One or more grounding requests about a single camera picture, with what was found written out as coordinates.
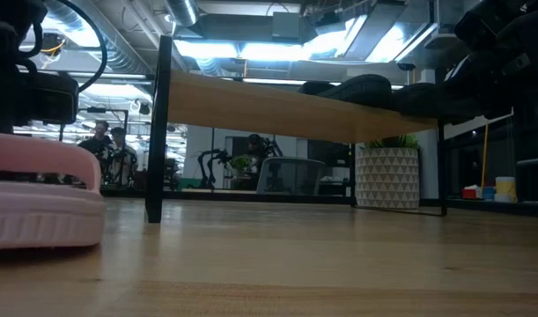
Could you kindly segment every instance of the pink plastic container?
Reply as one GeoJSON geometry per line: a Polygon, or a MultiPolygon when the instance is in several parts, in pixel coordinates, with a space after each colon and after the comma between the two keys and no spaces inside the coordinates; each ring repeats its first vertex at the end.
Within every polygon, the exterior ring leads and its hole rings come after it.
{"type": "Polygon", "coordinates": [[[0,171],[63,173],[87,189],[0,181],[0,248],[100,243],[106,205],[97,159],[77,146],[0,134],[0,171]]]}

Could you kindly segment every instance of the white cup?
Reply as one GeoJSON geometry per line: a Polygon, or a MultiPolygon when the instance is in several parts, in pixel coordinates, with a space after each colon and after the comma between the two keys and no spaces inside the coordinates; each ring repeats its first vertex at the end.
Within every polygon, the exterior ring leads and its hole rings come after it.
{"type": "Polygon", "coordinates": [[[494,201],[498,203],[513,203],[512,196],[509,194],[495,194],[494,201]]]}

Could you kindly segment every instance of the potted plant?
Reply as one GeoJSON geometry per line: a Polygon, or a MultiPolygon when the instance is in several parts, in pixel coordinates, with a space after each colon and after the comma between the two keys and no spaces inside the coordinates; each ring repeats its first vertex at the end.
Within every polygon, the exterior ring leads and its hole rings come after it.
{"type": "Polygon", "coordinates": [[[419,145],[415,136],[394,136],[357,151],[357,204],[415,210],[419,207],[419,145]]]}
{"type": "Polygon", "coordinates": [[[245,172],[248,172],[248,169],[251,166],[251,157],[246,154],[232,158],[229,165],[232,169],[233,176],[240,177],[245,172]]]}

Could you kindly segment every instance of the green plant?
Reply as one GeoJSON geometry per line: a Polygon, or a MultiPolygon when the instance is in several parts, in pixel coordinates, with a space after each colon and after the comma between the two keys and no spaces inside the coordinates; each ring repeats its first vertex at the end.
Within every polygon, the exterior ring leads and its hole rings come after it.
{"type": "Polygon", "coordinates": [[[361,149],[381,149],[381,148],[409,148],[419,149],[419,143],[414,135],[385,137],[381,140],[365,143],[361,149]]]}
{"type": "Polygon", "coordinates": [[[245,172],[251,166],[251,157],[247,154],[232,158],[230,165],[239,173],[245,172]]]}

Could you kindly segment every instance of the patterned plant pot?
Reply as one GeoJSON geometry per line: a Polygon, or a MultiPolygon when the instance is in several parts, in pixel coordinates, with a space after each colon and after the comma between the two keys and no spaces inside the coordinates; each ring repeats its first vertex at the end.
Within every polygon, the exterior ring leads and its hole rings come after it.
{"type": "Polygon", "coordinates": [[[357,204],[397,210],[419,207],[418,152],[406,148],[357,151],[357,204]]]}

